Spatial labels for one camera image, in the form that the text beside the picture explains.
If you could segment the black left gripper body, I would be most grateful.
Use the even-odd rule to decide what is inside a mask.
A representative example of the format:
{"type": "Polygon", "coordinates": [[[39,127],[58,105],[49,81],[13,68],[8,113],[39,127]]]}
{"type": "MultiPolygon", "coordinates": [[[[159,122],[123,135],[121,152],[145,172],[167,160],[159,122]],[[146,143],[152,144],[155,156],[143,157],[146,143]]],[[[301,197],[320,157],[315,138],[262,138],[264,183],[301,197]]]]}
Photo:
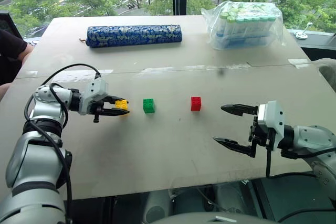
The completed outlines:
{"type": "Polygon", "coordinates": [[[99,116],[106,116],[104,110],[105,100],[93,101],[90,106],[90,114],[94,116],[93,123],[99,123],[99,116]]]}

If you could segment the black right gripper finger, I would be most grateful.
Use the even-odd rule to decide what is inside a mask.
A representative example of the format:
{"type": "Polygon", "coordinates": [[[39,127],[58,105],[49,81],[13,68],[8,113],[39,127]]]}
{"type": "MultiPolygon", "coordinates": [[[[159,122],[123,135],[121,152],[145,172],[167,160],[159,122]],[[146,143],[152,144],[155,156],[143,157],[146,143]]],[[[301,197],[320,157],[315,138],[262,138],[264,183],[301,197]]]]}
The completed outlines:
{"type": "Polygon", "coordinates": [[[245,154],[249,157],[255,158],[256,155],[256,143],[252,142],[251,145],[248,146],[243,146],[238,144],[238,142],[229,140],[226,138],[220,138],[220,137],[213,137],[213,140],[215,140],[217,143],[220,145],[226,147],[227,149],[234,151],[234,152],[239,152],[242,154],[245,154]]]}
{"type": "Polygon", "coordinates": [[[221,106],[221,110],[237,116],[242,116],[243,114],[257,115],[258,106],[226,104],[221,106]]]}

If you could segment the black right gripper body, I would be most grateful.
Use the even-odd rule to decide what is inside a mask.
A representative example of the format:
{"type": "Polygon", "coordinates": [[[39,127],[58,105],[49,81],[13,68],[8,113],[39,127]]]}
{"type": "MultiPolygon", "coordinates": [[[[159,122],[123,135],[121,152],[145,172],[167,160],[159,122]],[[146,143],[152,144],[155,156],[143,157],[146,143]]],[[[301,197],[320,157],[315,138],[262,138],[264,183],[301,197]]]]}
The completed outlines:
{"type": "Polygon", "coordinates": [[[273,128],[268,128],[258,123],[258,117],[254,116],[253,124],[250,127],[249,141],[252,148],[257,145],[265,148],[273,148],[275,142],[276,131],[273,128]]]}

